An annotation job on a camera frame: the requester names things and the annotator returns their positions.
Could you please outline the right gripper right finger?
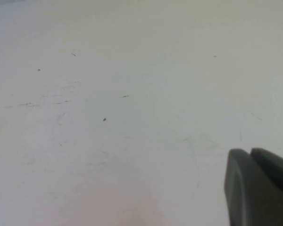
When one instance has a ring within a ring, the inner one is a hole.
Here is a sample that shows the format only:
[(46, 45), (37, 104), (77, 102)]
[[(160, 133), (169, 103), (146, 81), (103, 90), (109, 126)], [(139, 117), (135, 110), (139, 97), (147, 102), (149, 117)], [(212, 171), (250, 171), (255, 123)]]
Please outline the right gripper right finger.
[(283, 158), (263, 148), (253, 148), (250, 155), (267, 177), (283, 191)]

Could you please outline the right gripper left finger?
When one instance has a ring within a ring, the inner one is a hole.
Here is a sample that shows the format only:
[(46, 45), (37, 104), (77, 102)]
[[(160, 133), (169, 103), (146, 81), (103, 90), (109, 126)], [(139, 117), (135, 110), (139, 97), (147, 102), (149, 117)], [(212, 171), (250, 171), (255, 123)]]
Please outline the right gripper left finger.
[(232, 226), (283, 226), (283, 191), (250, 153), (229, 151), (224, 183)]

